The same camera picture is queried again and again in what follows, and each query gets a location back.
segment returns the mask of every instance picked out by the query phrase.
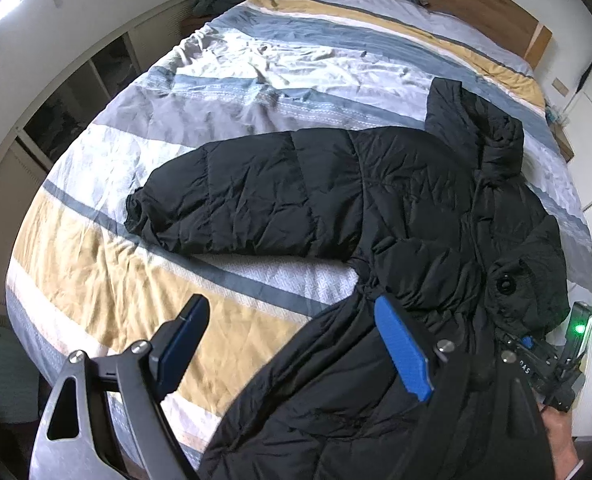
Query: bedspread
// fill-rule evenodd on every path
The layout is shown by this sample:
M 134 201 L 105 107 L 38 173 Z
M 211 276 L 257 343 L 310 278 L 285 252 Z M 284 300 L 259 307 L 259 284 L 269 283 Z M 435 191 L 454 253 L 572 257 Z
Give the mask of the bedspread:
M 53 382 L 75 349 L 104 356 L 150 338 L 203 294 L 210 325 L 162 403 L 197 466 L 240 389 L 312 316 L 348 296 L 356 275 L 298 258 L 179 258 L 127 233 L 125 197 L 210 140 L 316 126 L 422 129 L 436 76 L 521 120 L 522 174 L 560 226 L 569 301 L 591 302 L 589 230 L 524 60 L 405 0 L 247 0 L 114 98 L 36 195 L 14 246 L 7 307 L 41 373 Z M 110 408 L 136 458 L 118 396 Z

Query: wall outlet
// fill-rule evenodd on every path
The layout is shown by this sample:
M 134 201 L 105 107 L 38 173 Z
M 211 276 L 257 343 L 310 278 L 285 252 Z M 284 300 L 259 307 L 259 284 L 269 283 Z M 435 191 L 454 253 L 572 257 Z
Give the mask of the wall outlet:
M 561 94 L 563 97 L 567 97 L 567 94 L 569 94 L 569 88 L 563 85 L 563 82 L 560 79 L 554 79 L 554 81 L 551 82 L 551 85 L 556 90 L 558 90 L 558 93 Z

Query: wrist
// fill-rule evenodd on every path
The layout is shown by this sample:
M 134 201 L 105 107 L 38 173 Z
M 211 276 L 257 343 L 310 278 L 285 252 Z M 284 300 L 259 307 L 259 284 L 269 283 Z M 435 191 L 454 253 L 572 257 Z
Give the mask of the wrist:
M 578 464 L 578 455 L 572 442 L 561 451 L 553 455 L 554 473 L 556 480 L 565 480 Z

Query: black puffer jacket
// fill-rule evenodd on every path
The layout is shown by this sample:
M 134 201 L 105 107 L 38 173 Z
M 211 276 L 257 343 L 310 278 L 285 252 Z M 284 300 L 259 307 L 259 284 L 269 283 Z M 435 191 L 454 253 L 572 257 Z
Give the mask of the black puffer jacket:
M 234 401 L 203 478 L 386 478 L 423 407 L 375 328 L 384 291 L 490 362 L 494 325 L 538 335 L 565 319 L 558 226 L 520 176 L 521 123 L 435 79 L 426 129 L 212 142 L 128 197 L 128 230 L 169 251 L 330 258 L 359 275 Z M 469 396 L 445 478 L 484 452 L 490 392 Z

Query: blue gripper pad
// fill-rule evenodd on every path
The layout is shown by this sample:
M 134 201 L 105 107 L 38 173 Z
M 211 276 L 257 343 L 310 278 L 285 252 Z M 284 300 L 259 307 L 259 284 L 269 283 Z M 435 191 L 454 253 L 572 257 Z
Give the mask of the blue gripper pad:
M 375 302 L 374 319 L 407 391 L 416 394 L 421 402 L 429 399 L 433 387 L 427 357 L 384 296 Z

